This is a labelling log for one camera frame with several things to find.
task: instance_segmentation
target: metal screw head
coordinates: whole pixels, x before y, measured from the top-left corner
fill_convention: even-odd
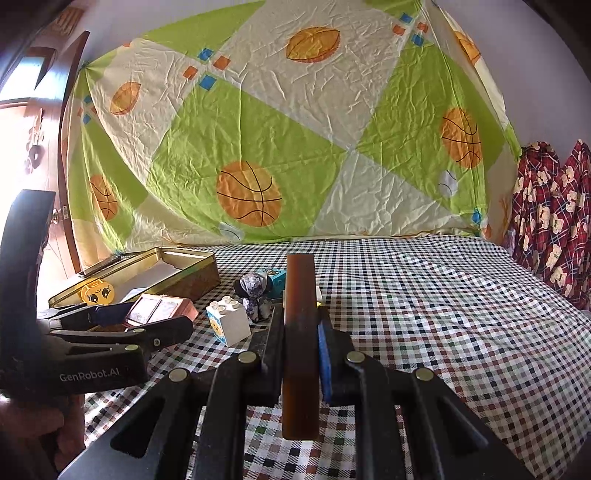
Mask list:
[[[360,364],[365,360],[365,355],[362,352],[353,350],[352,352],[347,353],[347,360],[352,364]]]
[[[435,374],[433,373],[433,370],[431,370],[430,368],[421,367],[415,370],[414,376],[417,377],[419,380],[429,382],[433,380]]]
[[[187,378],[187,375],[188,373],[184,368],[175,368],[168,374],[168,377],[172,382],[182,382]]]
[[[256,361],[256,353],[251,351],[242,352],[238,355],[238,361],[242,364],[251,364]]]

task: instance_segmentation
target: blue box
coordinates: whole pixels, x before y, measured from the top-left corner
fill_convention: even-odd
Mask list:
[[[285,290],[285,275],[287,270],[280,268],[267,267],[258,270],[256,273],[266,273],[273,282],[273,289],[269,292],[270,299],[280,299]]]

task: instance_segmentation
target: wooden door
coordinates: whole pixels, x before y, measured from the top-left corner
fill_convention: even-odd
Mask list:
[[[31,145],[37,144],[38,147],[34,147],[33,153],[29,155],[28,174],[22,188],[51,190],[57,193],[49,242],[41,264],[40,288],[51,288],[42,285],[44,273],[46,278],[49,274],[55,281],[60,281],[80,271],[80,260],[74,243],[68,208],[64,158],[61,151],[61,124],[88,35],[87,31],[81,34],[55,60],[35,88],[25,110],[25,117],[30,117],[31,124],[38,126],[32,131],[31,138]],[[40,300],[47,294],[51,292],[38,291]]]

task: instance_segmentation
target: green fabric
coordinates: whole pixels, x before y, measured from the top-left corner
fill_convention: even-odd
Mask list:
[[[515,156],[515,160],[520,158],[521,156],[521,144],[517,139],[517,135],[515,135],[515,130],[513,129],[513,125],[509,124],[505,128],[505,138],[507,139],[507,143],[511,147],[511,153]]]
[[[470,170],[450,158],[440,133],[445,112],[466,106],[478,125],[483,148],[482,163]],[[471,217],[475,208],[486,211],[481,170],[496,161],[504,142],[501,127],[464,71],[433,44],[409,44],[357,149],[452,212]],[[440,168],[417,168],[417,162]],[[474,188],[460,188],[451,199],[442,197],[438,190],[441,166],[456,173],[460,185]]]
[[[80,74],[83,72],[89,89],[94,87],[95,83],[102,78],[103,72],[111,64],[116,55],[117,50],[111,50],[82,69]]]
[[[218,173],[239,160],[265,167],[280,186],[282,214],[268,227],[240,227],[245,241],[268,242],[307,234],[344,157],[341,148],[218,79],[210,91],[195,88],[184,101],[147,186],[186,219],[216,231],[221,219],[233,222],[216,196]],[[306,186],[317,194],[302,195]]]
[[[218,50],[264,3],[253,2],[194,15],[151,30],[143,38],[199,59],[204,48]]]
[[[365,3],[392,15],[394,18],[400,18],[402,14],[414,17],[421,9],[422,2],[419,0],[365,0]]]
[[[90,75],[81,72],[74,97],[84,99],[89,94]],[[148,195],[146,188],[130,172],[100,123],[93,119],[81,128],[81,141],[75,146],[69,168],[69,195],[72,218],[100,222],[101,232],[112,250],[125,249],[124,239],[134,227],[134,211]],[[104,177],[118,201],[118,212],[109,221],[98,212],[89,189],[90,179]]]

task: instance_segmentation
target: red plaid cloth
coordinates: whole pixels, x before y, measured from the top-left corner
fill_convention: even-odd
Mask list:
[[[524,149],[513,194],[514,260],[578,309],[589,304],[589,147],[563,167],[544,142]]]

